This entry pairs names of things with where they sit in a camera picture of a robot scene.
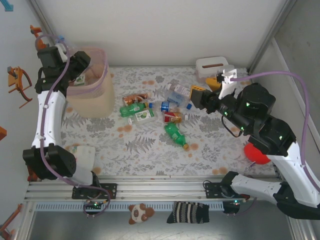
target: floral tablecloth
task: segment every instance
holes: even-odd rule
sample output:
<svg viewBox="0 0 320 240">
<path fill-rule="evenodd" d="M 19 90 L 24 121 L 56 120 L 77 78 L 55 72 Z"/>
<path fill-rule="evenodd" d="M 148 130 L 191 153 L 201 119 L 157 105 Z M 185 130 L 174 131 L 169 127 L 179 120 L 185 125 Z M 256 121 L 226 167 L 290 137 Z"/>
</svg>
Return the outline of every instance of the floral tablecloth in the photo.
<svg viewBox="0 0 320 240">
<path fill-rule="evenodd" d="M 116 67 L 110 72 L 116 96 L 113 113 L 107 118 L 83 118 L 68 106 L 61 128 L 66 149 L 79 145 L 96 148 L 93 171 L 98 175 L 203 176 L 225 175 L 228 171 L 275 175 L 271 163 L 250 167 L 252 162 L 244 154 L 248 136 L 234 138 L 224 129 L 217 112 L 208 115 L 194 106 L 181 110 L 189 116 L 188 121 L 178 124 L 190 146 L 188 151 L 165 133 L 160 112 L 156 121 L 140 126 L 129 126 L 120 117 L 123 96 L 153 92 L 150 101 L 162 101 L 168 83 L 208 88 L 197 82 L 194 68 Z M 239 77 L 245 74 L 239 71 Z M 238 83 L 236 93 L 248 84 Z M 235 134 L 239 132 L 228 120 L 225 123 Z"/>
</svg>

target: green soda bottle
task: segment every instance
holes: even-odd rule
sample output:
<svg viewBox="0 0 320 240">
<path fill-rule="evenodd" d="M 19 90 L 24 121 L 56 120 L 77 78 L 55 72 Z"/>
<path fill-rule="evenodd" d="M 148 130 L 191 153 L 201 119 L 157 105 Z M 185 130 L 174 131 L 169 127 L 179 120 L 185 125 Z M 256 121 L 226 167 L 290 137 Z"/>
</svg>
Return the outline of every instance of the green soda bottle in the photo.
<svg viewBox="0 0 320 240">
<path fill-rule="evenodd" d="M 129 106 L 122 106 L 120 107 L 120 113 L 121 117 L 129 117 L 134 115 L 135 113 L 141 112 L 143 109 L 147 108 L 149 104 L 147 102 L 141 103 L 141 102 L 136 102 L 133 103 Z"/>
<path fill-rule="evenodd" d="M 179 128 L 173 123 L 169 122 L 165 127 L 164 130 L 167 134 L 173 139 L 176 144 L 181 145 L 185 150 L 189 148 L 189 145 L 186 143 L 186 137 L 183 135 Z"/>
</svg>

